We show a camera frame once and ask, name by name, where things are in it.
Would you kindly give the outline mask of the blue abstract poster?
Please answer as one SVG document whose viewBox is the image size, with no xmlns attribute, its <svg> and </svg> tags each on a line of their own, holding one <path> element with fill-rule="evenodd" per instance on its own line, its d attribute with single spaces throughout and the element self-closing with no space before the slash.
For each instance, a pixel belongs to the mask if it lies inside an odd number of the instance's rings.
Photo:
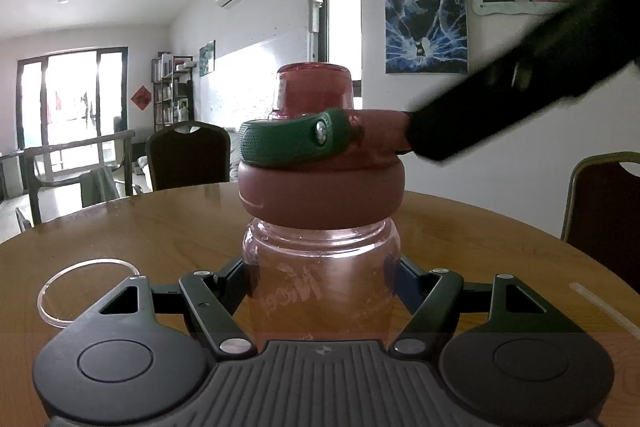
<svg viewBox="0 0 640 427">
<path fill-rule="evenodd" d="M 465 74 L 465 0 L 385 0 L 387 74 Z"/>
</svg>

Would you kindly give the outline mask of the dark banquet chair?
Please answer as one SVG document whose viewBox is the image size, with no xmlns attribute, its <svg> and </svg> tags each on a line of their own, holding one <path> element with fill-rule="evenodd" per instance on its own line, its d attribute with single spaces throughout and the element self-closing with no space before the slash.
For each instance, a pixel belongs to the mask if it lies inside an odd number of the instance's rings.
<svg viewBox="0 0 640 427">
<path fill-rule="evenodd" d="M 201 121 L 172 124 L 146 142 L 154 192 L 229 182 L 230 156 L 228 131 Z"/>
</svg>

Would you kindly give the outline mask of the gold framed chair right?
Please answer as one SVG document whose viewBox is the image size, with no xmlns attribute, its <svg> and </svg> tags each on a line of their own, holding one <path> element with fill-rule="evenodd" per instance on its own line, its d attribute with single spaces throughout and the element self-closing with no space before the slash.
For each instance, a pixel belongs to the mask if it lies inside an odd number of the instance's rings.
<svg viewBox="0 0 640 427">
<path fill-rule="evenodd" d="M 590 156 L 570 175 L 561 239 L 639 289 L 637 152 Z"/>
</svg>

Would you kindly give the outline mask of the dark bookshelf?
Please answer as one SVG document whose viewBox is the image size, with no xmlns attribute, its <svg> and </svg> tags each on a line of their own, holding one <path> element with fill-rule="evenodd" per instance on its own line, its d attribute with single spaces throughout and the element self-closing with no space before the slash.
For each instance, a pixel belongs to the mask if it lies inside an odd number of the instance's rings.
<svg viewBox="0 0 640 427">
<path fill-rule="evenodd" d="M 190 55 L 160 52 L 152 60 L 154 130 L 194 119 L 193 72 Z"/>
</svg>

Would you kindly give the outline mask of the small framed wall picture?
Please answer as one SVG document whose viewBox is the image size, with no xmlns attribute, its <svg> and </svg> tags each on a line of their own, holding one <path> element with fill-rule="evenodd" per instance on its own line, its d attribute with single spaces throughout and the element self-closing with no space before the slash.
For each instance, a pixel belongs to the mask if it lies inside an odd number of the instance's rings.
<svg viewBox="0 0 640 427">
<path fill-rule="evenodd" d="M 209 41 L 198 50 L 198 75 L 201 78 L 215 70 L 216 41 Z"/>
</svg>

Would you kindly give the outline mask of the white strip on table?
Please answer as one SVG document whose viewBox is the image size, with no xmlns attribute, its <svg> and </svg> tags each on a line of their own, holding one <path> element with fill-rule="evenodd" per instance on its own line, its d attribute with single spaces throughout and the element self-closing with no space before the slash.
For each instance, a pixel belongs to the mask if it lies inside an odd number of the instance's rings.
<svg viewBox="0 0 640 427">
<path fill-rule="evenodd" d="M 613 306 L 603 300 L 596 294 L 593 294 L 587 287 L 577 282 L 570 283 L 570 289 L 575 291 L 578 295 L 581 295 L 582 298 L 586 299 L 593 306 L 596 306 L 603 313 L 605 313 L 610 319 L 612 319 L 618 326 L 630 334 L 632 337 L 637 340 L 640 339 L 640 327 L 637 324 L 634 324 L 631 319 L 628 319 L 626 315 L 620 313 L 620 311 L 616 310 Z"/>
</svg>

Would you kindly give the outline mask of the clear glass bowl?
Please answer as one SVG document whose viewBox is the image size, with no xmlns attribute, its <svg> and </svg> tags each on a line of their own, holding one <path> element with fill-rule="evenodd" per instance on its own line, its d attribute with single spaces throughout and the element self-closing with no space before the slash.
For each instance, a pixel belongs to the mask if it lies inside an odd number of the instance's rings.
<svg viewBox="0 0 640 427">
<path fill-rule="evenodd" d="M 82 260 L 51 275 L 40 287 L 36 311 L 54 329 L 66 329 L 94 300 L 122 279 L 138 277 L 140 270 L 117 258 Z"/>
</svg>

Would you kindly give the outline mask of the clear pink water bottle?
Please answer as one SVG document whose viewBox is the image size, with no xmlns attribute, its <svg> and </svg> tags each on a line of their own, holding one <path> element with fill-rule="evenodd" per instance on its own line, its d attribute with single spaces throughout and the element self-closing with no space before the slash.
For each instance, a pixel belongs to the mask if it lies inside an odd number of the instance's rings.
<svg viewBox="0 0 640 427">
<path fill-rule="evenodd" d="M 270 340 L 387 339 L 400 259 L 392 219 L 339 230 L 254 219 L 242 248 L 259 349 Z"/>
</svg>

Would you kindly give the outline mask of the red diamond wall decoration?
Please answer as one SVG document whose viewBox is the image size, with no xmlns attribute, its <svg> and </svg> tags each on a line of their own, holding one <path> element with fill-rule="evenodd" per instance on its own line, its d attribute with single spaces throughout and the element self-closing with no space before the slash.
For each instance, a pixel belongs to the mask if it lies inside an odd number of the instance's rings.
<svg viewBox="0 0 640 427">
<path fill-rule="evenodd" d="M 153 102 L 153 95 L 147 87 L 141 86 L 132 95 L 131 102 L 134 103 L 138 109 L 145 110 Z"/>
</svg>

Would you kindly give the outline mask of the pink green bottle cap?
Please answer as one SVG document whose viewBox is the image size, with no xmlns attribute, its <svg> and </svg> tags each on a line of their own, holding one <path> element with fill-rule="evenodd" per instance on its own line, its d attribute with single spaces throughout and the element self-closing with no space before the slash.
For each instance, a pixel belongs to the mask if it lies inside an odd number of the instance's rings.
<svg viewBox="0 0 640 427">
<path fill-rule="evenodd" d="M 239 196 L 255 218 L 305 230 L 373 225 L 405 193 L 400 155 L 409 116 L 356 109 L 347 68 L 321 62 L 279 69 L 269 116 L 242 124 Z"/>
</svg>

